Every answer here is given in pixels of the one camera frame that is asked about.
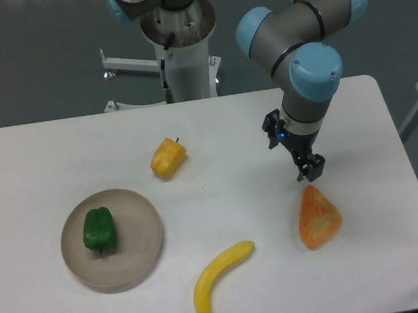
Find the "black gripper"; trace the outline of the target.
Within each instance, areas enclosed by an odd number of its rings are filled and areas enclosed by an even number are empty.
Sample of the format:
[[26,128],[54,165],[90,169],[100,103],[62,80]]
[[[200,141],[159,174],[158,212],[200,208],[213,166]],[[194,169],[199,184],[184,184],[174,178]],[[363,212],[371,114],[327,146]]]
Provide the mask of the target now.
[[292,155],[293,161],[298,167],[297,181],[302,182],[307,178],[309,182],[313,182],[321,177],[324,171],[325,159],[322,155],[312,152],[318,131],[312,134],[298,135],[289,132],[284,128],[284,125],[278,125],[275,129],[279,143]]

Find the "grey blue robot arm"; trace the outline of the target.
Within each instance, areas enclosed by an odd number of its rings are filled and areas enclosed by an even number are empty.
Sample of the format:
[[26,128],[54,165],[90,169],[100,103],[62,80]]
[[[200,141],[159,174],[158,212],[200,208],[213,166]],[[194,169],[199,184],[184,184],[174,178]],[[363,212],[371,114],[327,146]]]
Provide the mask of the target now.
[[[156,69],[169,104],[208,98],[209,37],[216,25],[208,0],[105,0],[123,22],[139,20],[154,47]],[[321,176],[325,159],[312,151],[342,78],[342,59],[323,43],[361,18],[368,0],[291,0],[282,12],[248,11],[236,28],[236,43],[282,90],[282,106],[268,113],[262,129],[270,148],[284,146],[299,180]]]

